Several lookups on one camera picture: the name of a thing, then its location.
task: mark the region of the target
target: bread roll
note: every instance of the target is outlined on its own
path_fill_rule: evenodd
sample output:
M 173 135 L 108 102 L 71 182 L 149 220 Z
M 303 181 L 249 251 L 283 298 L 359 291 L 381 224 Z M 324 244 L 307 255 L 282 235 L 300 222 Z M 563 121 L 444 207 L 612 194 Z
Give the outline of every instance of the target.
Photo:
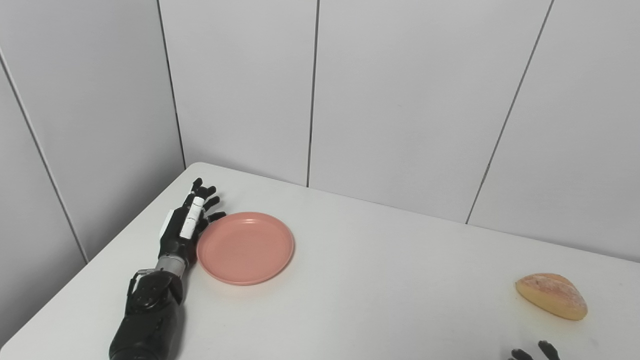
M 557 274 L 533 274 L 516 282 L 516 290 L 533 304 L 569 320 L 582 320 L 587 304 L 571 281 Z

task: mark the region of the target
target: panel seam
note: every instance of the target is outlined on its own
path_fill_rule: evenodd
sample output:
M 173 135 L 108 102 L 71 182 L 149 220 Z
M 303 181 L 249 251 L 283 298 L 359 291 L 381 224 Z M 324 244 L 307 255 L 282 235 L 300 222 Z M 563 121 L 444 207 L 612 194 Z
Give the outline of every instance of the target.
M 166 35 L 164 34 L 164 20 L 162 18 L 162 10 L 160 9 L 160 0 L 156 0 L 158 8 L 158 19 L 160 20 L 160 32 L 162 33 L 162 43 L 164 47 L 164 57 L 166 58 L 166 69 L 169 74 L 169 87 L 171 88 L 171 99 L 173 101 L 173 113 L 175 114 L 175 125 L 178 128 L 178 141 L 180 142 L 180 154 L 182 155 L 182 166 L 187 170 L 187 161 L 184 157 L 184 146 L 182 144 L 182 132 L 180 131 L 180 119 L 178 118 L 178 107 L 175 102 L 175 90 L 173 89 L 173 76 L 171 74 L 171 65 L 169 62 L 169 51 L 166 47 Z
M 311 110 L 309 116 L 309 148 L 307 153 L 307 188 L 309 187 L 309 179 L 311 175 L 311 142 L 314 133 L 314 105 L 316 101 L 316 65 L 318 55 L 318 25 L 320 23 L 320 0 L 316 4 L 316 35 L 314 39 L 314 69 L 311 76 Z
M 502 134 L 504 134 L 504 129 L 507 126 L 507 121 L 509 121 L 509 117 L 511 116 L 511 112 L 513 111 L 513 106 L 516 103 L 516 99 L 518 98 L 518 94 L 520 93 L 520 89 L 522 88 L 522 83 L 524 82 L 524 78 L 526 77 L 527 71 L 529 70 L 529 66 L 531 65 L 531 60 L 533 59 L 533 55 L 536 52 L 536 49 L 538 48 L 538 43 L 540 42 L 540 38 L 542 37 L 542 32 L 544 31 L 545 26 L 547 25 L 547 19 L 549 18 L 549 14 L 551 13 L 551 9 L 553 8 L 555 1 L 556 0 L 551 0 L 551 3 L 549 3 L 549 8 L 547 9 L 547 13 L 545 14 L 545 19 L 542 21 L 542 26 L 540 27 L 540 31 L 538 32 L 538 37 L 536 37 L 536 41 L 533 44 L 533 49 L 531 49 L 531 54 L 529 55 L 529 59 L 527 60 L 527 65 L 524 68 L 524 72 L 522 73 L 522 77 L 520 78 L 520 82 L 518 83 L 518 87 L 516 88 L 516 92 L 513 96 L 513 99 L 511 100 L 509 111 L 507 111 L 507 116 L 505 117 L 504 122 L 502 123 L 502 128 L 500 129 L 500 133 L 498 134 L 498 139 L 496 140 L 495 145 L 493 146 L 493 151 L 491 153 L 491 156 L 489 157 L 489 162 L 486 165 L 486 169 L 484 170 L 482 180 L 480 180 L 480 186 L 478 186 L 476 196 L 474 197 L 474 201 L 471 204 L 471 209 L 469 210 L 469 214 L 467 215 L 467 220 L 465 221 L 465 224 L 469 223 L 469 220 L 471 219 L 471 214 L 473 213 L 474 208 L 476 207 L 476 202 L 478 200 L 478 197 L 480 196 L 480 191 L 482 190 L 487 174 L 489 174 L 489 169 L 491 168 L 493 157 L 495 156 L 495 152 L 498 149 L 500 140 L 502 139 Z
M 49 178 L 49 181 L 51 182 L 51 186 L 53 187 L 53 191 L 56 193 L 56 196 L 58 198 L 58 202 L 60 203 L 60 207 L 62 208 L 62 212 L 65 215 L 65 218 L 67 219 L 67 224 L 69 225 L 69 228 L 71 229 L 71 234 L 73 235 L 75 241 L 76 241 L 76 245 L 78 246 L 78 249 L 80 250 L 80 254 L 83 257 L 84 263 L 88 264 L 89 263 L 89 258 L 86 255 L 86 251 L 84 250 L 84 247 L 82 246 L 82 243 L 80 242 L 80 239 L 78 238 L 78 235 L 76 233 L 76 229 L 74 228 L 74 225 L 71 221 L 71 217 L 69 215 L 69 212 L 67 211 L 67 206 L 65 205 L 64 200 L 62 199 L 62 196 L 60 194 L 60 189 L 58 188 L 58 185 L 56 184 L 56 181 L 53 177 L 53 174 L 51 172 L 51 168 L 49 166 L 49 163 L 44 155 L 44 151 L 42 150 L 42 147 L 40 146 L 40 142 L 38 141 L 38 137 L 35 133 L 35 131 L 33 130 L 33 125 L 31 123 L 31 119 L 27 113 L 27 110 L 24 106 L 24 103 L 22 101 L 22 97 L 20 96 L 20 93 L 18 93 L 18 89 L 16 87 L 15 84 L 15 80 L 13 79 L 13 76 L 11 75 L 11 72 L 9 71 L 9 66 L 6 63 L 5 57 L 4 57 L 4 53 L 2 51 L 2 49 L 0 48 L 0 66 L 2 66 L 2 69 L 4 71 L 4 74 L 7 78 L 7 81 L 9 82 L 9 86 L 11 87 L 11 91 L 13 92 L 13 96 L 16 100 L 16 102 L 18 103 L 18 107 L 20 108 L 20 112 L 22 113 L 22 118 L 24 119 L 25 124 L 27 125 L 27 128 L 29 129 L 29 133 L 31 135 L 31 139 L 33 140 L 33 143 L 36 146 L 36 150 L 38 151 L 38 155 L 40 156 L 40 160 L 42 161 L 42 165 L 44 166 L 45 171 L 47 172 L 47 177 Z

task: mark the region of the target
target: robotic forearm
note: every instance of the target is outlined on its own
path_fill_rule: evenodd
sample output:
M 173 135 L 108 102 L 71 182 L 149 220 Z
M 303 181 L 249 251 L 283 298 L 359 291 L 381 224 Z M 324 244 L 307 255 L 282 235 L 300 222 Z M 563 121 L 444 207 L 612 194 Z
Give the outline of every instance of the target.
M 182 274 L 196 260 L 200 233 L 226 215 L 204 216 L 220 202 L 217 196 L 205 202 L 215 192 L 198 178 L 182 206 L 170 213 L 156 267 L 138 270 L 129 281 L 125 316 L 109 348 L 111 360 L 167 360 L 184 297 Z

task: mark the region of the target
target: robot finger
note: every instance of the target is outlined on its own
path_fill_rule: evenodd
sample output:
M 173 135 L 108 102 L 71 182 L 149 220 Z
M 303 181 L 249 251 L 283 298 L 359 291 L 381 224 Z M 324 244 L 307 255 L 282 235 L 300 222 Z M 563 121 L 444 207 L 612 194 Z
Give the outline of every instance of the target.
M 513 358 L 516 360 L 533 360 L 533 357 L 531 357 L 531 355 L 527 354 L 521 348 L 517 348 L 511 351 L 511 356 L 513 356 Z
M 191 187 L 191 192 L 195 192 L 201 186 L 202 186 L 202 178 L 199 177 L 193 182 L 193 186 Z
M 542 350 L 542 352 L 545 353 L 545 356 L 547 357 L 547 359 L 560 360 L 560 357 L 558 355 L 558 350 L 556 350 L 556 348 L 550 343 L 543 340 L 538 343 L 538 347 L 540 347 L 540 350 Z
M 204 205 L 202 206 L 202 211 L 207 212 L 209 209 L 211 209 L 211 206 L 214 206 L 219 202 L 220 202 L 219 196 L 212 197 L 211 199 L 209 199 L 207 202 L 204 203 Z
M 224 211 L 220 211 L 220 212 L 217 212 L 217 213 L 213 213 L 213 214 L 211 214 L 211 215 L 209 215 L 209 216 L 207 217 L 207 221 L 208 221 L 208 222 L 214 222 L 214 221 L 216 221 L 216 220 L 219 220 L 219 219 L 221 219 L 221 218 L 225 217 L 226 215 L 227 215 L 227 213 L 226 213 L 226 212 L 224 212 Z
M 215 193 L 216 193 L 216 191 L 218 191 L 218 189 L 216 189 L 216 187 L 215 187 L 215 186 L 210 186 L 210 187 L 207 189 L 207 197 L 210 197 L 211 195 L 215 194 Z
M 195 194 L 196 194 L 197 197 L 201 197 L 203 199 L 206 199 L 206 198 L 209 197 L 208 194 L 207 194 L 207 188 L 205 188 L 203 186 L 197 188 Z
M 191 206 L 191 203 L 193 202 L 193 198 L 196 195 L 194 193 L 190 193 L 189 195 L 187 195 L 187 198 L 184 199 L 184 202 L 182 203 L 182 207 L 183 208 L 188 208 Z

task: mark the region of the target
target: pink plate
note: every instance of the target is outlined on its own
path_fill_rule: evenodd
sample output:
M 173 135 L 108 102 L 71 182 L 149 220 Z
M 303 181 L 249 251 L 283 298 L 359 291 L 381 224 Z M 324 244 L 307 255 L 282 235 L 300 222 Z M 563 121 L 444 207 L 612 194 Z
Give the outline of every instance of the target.
M 209 275 L 233 285 L 267 281 L 287 266 L 293 235 L 263 213 L 236 213 L 211 224 L 198 242 L 198 260 Z

